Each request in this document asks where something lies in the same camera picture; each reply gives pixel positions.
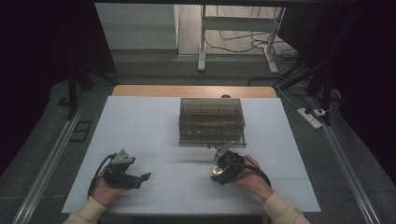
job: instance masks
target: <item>power strip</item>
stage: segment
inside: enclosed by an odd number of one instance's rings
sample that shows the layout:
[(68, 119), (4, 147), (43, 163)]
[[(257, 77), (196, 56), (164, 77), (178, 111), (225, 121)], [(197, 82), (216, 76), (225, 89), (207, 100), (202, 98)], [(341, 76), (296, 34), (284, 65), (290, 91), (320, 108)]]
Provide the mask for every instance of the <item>power strip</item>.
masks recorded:
[(317, 119), (314, 118), (311, 114), (305, 114), (305, 108), (301, 107), (297, 110), (297, 112), (306, 120), (314, 129), (318, 129), (321, 127), (321, 123)]
[(316, 117), (323, 117), (326, 115), (326, 111), (322, 110), (322, 109), (316, 109), (314, 110), (315, 116)]

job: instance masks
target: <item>black curtain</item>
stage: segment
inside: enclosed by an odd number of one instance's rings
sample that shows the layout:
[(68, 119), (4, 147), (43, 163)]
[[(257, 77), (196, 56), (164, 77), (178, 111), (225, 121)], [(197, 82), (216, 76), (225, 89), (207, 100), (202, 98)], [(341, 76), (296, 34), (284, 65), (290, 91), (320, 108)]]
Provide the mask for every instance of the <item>black curtain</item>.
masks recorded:
[(116, 70), (93, 1), (2, 1), (0, 33), (2, 174), (72, 67)]
[(367, 1), (344, 39), (333, 67), (343, 118), (396, 184), (394, 102), (395, 7)]

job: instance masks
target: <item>white tabletop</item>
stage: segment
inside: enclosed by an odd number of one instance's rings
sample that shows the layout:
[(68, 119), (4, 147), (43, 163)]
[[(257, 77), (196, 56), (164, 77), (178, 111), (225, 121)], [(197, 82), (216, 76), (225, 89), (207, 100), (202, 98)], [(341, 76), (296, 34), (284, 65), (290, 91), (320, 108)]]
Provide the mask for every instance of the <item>white tabletop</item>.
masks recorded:
[[(318, 201), (279, 99), (243, 98), (245, 148), (256, 159), (275, 191), (304, 212), (320, 211)], [(107, 210), (131, 215), (260, 215), (255, 195), (210, 179), (214, 150), (180, 147), (180, 98), (110, 96), (64, 205), (81, 208), (100, 162), (121, 149), (135, 163), (129, 175), (151, 172), (140, 189), (123, 193)]]

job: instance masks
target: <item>metal rail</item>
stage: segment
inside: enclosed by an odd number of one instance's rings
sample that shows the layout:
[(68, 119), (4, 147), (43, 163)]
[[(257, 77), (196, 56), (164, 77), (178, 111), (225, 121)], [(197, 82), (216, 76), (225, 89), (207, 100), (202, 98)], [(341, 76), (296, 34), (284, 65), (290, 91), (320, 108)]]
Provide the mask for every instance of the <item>metal rail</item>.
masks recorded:
[(379, 224), (381, 221), (379, 220), (378, 215), (375, 212), (373, 204), (371, 203), (364, 187), (361, 185), (361, 182), (356, 177), (355, 172), (353, 171), (352, 166), (347, 159), (347, 156), (341, 147), (340, 143), (334, 132), (332, 131), (332, 127), (327, 126), (326, 124), (323, 125), (323, 133), (325, 137), (328, 139), (332, 152), (334, 153), (334, 157), (340, 166), (341, 171), (346, 178), (346, 182), (348, 183), (352, 193), (355, 196), (355, 200), (358, 203), (359, 208), (361, 209), (361, 213), (363, 214), (364, 218), (366, 219), (367, 223), (372, 224)]
[(68, 120), (64, 125), (64, 129), (62, 133), (59, 135), (58, 139), (55, 142), (52, 150), (50, 151), (46, 161), (41, 167), (40, 172), (35, 178), (35, 182), (32, 187), (30, 187), (29, 192), (27, 193), (21, 207), (14, 217), (12, 223), (20, 224), (20, 223), (28, 223), (30, 218), (32, 217), (35, 208), (38, 205), (38, 202), (43, 195), (44, 189), (48, 185), (50, 181), (50, 177), (52, 176), (53, 171), (55, 170), (56, 165), (58, 164), (59, 159), (64, 152), (64, 148), (70, 139), (70, 136), (78, 122), (78, 119), (82, 113), (85, 102), (89, 96), (88, 92), (83, 92), (80, 96), (80, 106), (73, 118)]

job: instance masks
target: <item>hand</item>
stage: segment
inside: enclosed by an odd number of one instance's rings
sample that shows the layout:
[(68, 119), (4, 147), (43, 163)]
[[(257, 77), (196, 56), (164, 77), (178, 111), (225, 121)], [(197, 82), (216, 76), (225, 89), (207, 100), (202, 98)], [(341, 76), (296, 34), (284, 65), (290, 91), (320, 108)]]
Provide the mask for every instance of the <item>hand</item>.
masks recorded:
[(119, 196), (119, 194), (129, 190), (129, 189), (120, 189), (109, 185), (103, 178), (103, 174), (105, 173), (106, 167), (99, 174), (99, 177), (96, 179), (95, 187), (92, 191), (92, 197), (99, 202), (101, 205), (108, 207), (114, 199)]
[[(249, 155), (245, 156), (245, 164), (260, 168), (259, 163)], [(230, 184), (242, 187), (243, 189), (256, 194), (263, 201), (267, 200), (271, 194), (274, 193), (274, 190), (268, 186), (261, 176), (249, 169), (244, 169), (236, 179), (230, 182)]]

